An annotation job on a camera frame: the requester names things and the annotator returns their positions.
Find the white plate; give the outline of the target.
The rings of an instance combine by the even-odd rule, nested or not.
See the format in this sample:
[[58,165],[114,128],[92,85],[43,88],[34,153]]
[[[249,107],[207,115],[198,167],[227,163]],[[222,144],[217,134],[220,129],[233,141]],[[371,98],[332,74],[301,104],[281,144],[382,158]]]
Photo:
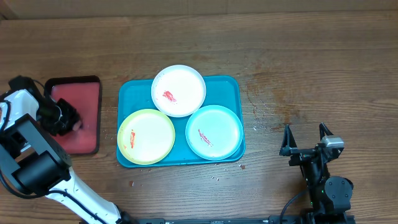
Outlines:
[[172,65],[153,79],[151,97],[155,107],[167,116],[186,117],[202,106],[206,97],[205,81],[192,67]]

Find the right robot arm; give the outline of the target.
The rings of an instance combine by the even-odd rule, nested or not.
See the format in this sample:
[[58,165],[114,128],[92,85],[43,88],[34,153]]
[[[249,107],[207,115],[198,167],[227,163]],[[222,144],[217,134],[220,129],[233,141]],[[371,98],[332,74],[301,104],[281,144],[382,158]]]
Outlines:
[[[331,176],[327,163],[341,155],[345,148],[343,139],[334,135],[324,123],[319,124],[320,142],[310,149],[299,149],[289,125],[285,126],[279,154],[289,156],[290,166],[299,166],[307,188],[291,198],[283,207],[279,223],[354,223],[347,216],[351,209],[354,184],[345,177]],[[308,194],[311,207],[300,215],[285,216],[287,208],[299,197]]]

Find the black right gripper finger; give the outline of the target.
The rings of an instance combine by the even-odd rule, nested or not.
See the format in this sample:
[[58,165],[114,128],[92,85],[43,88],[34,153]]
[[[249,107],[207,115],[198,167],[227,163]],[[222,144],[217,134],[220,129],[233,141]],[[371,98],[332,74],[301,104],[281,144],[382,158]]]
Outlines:
[[291,156],[292,151],[295,150],[295,139],[288,124],[284,128],[284,137],[280,148],[280,156]]
[[320,140],[322,140],[325,136],[333,135],[333,133],[327,128],[325,123],[319,124],[319,133],[320,133]]

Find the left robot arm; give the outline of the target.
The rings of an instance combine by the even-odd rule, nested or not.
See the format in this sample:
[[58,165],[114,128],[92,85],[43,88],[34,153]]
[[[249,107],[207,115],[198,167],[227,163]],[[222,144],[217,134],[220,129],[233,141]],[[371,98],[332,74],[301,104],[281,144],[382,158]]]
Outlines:
[[72,168],[66,151],[54,140],[79,126],[77,110],[54,100],[38,81],[17,76],[1,95],[1,183],[23,199],[47,197],[86,223],[135,223],[127,212],[99,196]]

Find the yellow-green plate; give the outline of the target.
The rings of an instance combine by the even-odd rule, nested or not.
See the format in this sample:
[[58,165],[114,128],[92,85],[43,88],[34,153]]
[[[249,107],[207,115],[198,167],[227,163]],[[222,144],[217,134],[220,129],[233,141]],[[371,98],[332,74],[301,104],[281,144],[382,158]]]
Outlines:
[[130,114],[120,125],[117,144],[121,154],[138,165],[164,159],[174,146],[175,128],[158,110],[143,109]]

